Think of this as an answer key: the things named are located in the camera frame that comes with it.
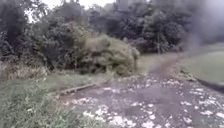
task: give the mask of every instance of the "bush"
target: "bush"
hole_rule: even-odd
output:
[[[35,54],[42,58],[50,69],[76,69],[85,53],[85,29],[74,23],[61,23],[44,30],[36,29],[32,34]]]
[[[82,73],[113,71],[117,75],[127,76],[137,68],[139,52],[127,43],[101,35],[87,39],[88,52],[82,60]]]

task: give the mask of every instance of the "green grass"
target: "green grass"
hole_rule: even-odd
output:
[[[161,66],[164,62],[175,59],[176,57],[178,57],[176,53],[142,55],[138,61],[139,73],[147,74],[149,71]]]
[[[194,76],[211,82],[224,82],[224,52],[208,52],[181,61]]]
[[[85,82],[101,82],[107,75],[50,75],[45,79],[11,80],[0,85],[0,128],[103,128],[53,102],[48,94]]]

